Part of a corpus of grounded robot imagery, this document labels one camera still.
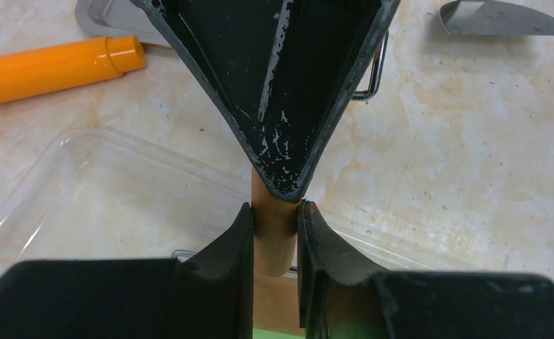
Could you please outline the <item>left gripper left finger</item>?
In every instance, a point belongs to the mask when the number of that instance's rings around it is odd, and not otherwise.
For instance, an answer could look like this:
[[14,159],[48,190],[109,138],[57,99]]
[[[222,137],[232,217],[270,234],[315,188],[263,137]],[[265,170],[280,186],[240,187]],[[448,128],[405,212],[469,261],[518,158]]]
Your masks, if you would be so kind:
[[186,261],[32,260],[0,277],[0,338],[251,338],[252,209]]

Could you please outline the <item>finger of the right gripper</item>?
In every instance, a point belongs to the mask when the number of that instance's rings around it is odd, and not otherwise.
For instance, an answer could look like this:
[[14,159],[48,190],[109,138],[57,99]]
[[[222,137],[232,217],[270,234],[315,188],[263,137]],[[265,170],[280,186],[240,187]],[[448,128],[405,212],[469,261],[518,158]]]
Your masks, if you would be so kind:
[[397,1],[137,1],[269,192],[305,194]]

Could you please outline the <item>green dough lump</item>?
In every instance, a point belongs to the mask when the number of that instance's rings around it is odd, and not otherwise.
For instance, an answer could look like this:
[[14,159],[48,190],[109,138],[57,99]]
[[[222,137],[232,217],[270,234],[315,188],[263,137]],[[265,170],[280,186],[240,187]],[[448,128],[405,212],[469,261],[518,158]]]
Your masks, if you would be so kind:
[[275,331],[268,331],[260,328],[253,329],[253,339],[304,339],[299,335],[291,335],[287,333],[279,333]]

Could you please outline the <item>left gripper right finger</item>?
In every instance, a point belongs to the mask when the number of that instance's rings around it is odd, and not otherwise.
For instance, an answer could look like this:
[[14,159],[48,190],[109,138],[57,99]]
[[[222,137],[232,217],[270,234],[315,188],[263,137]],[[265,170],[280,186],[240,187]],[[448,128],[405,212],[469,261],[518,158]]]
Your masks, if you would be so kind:
[[530,273],[388,270],[297,212],[300,326],[307,338],[554,338],[554,282]]

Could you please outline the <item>clear plastic tray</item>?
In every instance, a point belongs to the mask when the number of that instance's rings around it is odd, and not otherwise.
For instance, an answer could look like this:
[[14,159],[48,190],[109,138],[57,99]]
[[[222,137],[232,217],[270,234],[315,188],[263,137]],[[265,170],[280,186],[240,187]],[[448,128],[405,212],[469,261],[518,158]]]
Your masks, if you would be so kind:
[[68,131],[0,208],[0,275],[30,259],[188,258],[229,228],[249,179],[121,131]]

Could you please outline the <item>wooden double-ended roller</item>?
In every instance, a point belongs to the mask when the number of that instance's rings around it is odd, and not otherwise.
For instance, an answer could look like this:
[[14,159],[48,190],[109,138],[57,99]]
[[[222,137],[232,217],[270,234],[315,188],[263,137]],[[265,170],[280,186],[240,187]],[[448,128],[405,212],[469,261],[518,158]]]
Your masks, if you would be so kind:
[[372,275],[383,268],[338,236],[313,202],[269,193],[252,172],[254,325],[306,338],[386,338]]

